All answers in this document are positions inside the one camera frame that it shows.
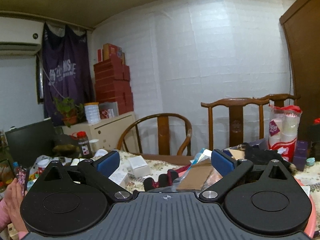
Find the pink sleeved forearm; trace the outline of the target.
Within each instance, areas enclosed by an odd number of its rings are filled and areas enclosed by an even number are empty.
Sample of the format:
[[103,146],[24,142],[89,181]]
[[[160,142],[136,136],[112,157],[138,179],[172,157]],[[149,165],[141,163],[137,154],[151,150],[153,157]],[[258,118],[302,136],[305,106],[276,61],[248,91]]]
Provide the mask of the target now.
[[[1,204],[0,204],[0,229],[1,232],[11,223],[11,219],[10,216],[6,210],[7,206],[6,203],[4,201],[4,199],[1,200]],[[19,239],[23,239],[26,235],[28,234],[28,232],[26,231],[26,229],[24,231],[19,231],[18,232],[18,237]]]

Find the person's left hand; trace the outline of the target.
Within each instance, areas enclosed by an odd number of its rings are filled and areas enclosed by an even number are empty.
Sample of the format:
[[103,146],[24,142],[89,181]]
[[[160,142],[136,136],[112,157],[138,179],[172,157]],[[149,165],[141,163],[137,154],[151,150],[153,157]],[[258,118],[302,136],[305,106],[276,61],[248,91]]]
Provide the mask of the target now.
[[10,220],[17,232],[27,232],[28,230],[20,213],[20,206],[23,200],[22,187],[16,178],[7,187],[4,200]]

